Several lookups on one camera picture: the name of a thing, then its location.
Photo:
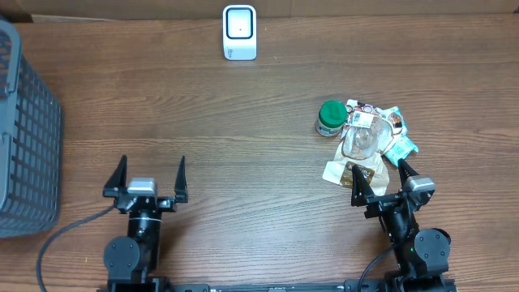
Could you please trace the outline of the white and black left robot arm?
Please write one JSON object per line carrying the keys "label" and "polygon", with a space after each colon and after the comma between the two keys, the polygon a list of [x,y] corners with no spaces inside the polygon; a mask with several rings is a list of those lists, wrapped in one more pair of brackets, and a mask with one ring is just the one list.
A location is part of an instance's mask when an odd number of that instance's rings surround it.
{"label": "white and black left robot arm", "polygon": [[156,277],[160,255],[163,213],[175,213],[188,201],[186,165],[179,163],[172,196],[159,196],[154,178],[127,181],[127,156],[104,185],[103,196],[114,200],[114,208],[127,214],[125,236],[112,239],[104,250],[108,291],[171,291],[166,277]]}

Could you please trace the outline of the beige snack pouch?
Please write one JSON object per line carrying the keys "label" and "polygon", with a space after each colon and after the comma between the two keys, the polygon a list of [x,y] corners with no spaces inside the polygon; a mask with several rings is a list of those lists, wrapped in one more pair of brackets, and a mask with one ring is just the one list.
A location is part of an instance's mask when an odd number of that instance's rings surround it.
{"label": "beige snack pouch", "polygon": [[382,196],[389,185],[383,155],[402,135],[394,135],[384,110],[349,99],[347,119],[334,158],[324,168],[322,179],[341,187],[352,187],[352,167],[358,165],[374,194]]}

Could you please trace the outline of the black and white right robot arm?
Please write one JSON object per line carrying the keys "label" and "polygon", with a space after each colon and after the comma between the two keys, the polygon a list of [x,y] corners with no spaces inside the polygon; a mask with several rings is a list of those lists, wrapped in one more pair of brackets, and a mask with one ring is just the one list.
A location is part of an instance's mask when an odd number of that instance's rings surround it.
{"label": "black and white right robot arm", "polygon": [[[345,283],[355,291],[455,291],[454,280],[446,280],[450,235],[438,228],[419,228],[414,214],[426,205],[435,192],[435,183],[418,174],[405,160],[398,161],[401,189],[390,195],[377,196],[360,167],[352,172],[351,205],[364,207],[365,218],[378,218],[389,237],[390,246],[373,259],[357,281]],[[397,270],[387,272],[382,280],[368,281],[367,274],[386,255],[393,253]]]}

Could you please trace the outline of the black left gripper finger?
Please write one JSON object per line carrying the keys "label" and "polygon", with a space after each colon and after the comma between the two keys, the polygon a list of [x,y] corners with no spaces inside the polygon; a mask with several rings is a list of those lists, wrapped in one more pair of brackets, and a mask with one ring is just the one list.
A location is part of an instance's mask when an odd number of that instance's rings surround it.
{"label": "black left gripper finger", "polygon": [[174,184],[174,200],[176,203],[187,203],[188,202],[188,188],[186,179],[186,163],[185,157],[182,157],[177,176]]}
{"label": "black left gripper finger", "polygon": [[127,156],[122,155],[116,170],[103,188],[105,198],[117,198],[127,189]]}

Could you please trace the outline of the teal tissue packet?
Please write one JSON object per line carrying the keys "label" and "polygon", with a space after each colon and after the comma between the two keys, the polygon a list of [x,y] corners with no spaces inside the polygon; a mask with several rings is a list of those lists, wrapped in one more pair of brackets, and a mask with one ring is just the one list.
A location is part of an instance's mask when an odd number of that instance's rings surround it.
{"label": "teal tissue packet", "polygon": [[393,106],[391,108],[384,110],[385,119],[392,126],[392,132],[394,135],[406,135],[408,132],[408,128],[405,124],[405,119],[403,118],[400,109],[397,106]]}

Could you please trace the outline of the teal wet wipes pack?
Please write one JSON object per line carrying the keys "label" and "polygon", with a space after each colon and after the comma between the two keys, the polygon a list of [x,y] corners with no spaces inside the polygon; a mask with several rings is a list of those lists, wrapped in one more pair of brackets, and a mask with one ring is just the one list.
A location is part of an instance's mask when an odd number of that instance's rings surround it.
{"label": "teal wet wipes pack", "polygon": [[402,135],[384,156],[398,166],[399,160],[405,160],[412,152],[419,152],[418,146],[407,135]]}

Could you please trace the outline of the green lidded jar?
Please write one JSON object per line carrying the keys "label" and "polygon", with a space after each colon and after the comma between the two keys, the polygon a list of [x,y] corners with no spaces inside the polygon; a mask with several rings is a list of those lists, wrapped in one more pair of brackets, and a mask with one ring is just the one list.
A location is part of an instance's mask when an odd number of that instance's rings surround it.
{"label": "green lidded jar", "polygon": [[324,137],[333,137],[343,127],[347,110],[340,101],[326,101],[322,104],[315,122],[316,131]]}

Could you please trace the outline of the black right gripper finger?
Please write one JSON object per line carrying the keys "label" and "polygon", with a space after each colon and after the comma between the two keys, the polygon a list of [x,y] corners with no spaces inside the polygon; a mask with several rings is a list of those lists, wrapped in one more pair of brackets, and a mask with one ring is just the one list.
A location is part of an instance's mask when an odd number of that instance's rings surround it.
{"label": "black right gripper finger", "polygon": [[353,179],[351,205],[354,207],[365,206],[375,194],[358,165],[354,165],[351,172]]}
{"label": "black right gripper finger", "polygon": [[404,159],[398,161],[398,171],[401,188],[415,189],[417,186],[416,179],[419,178],[419,174]]}

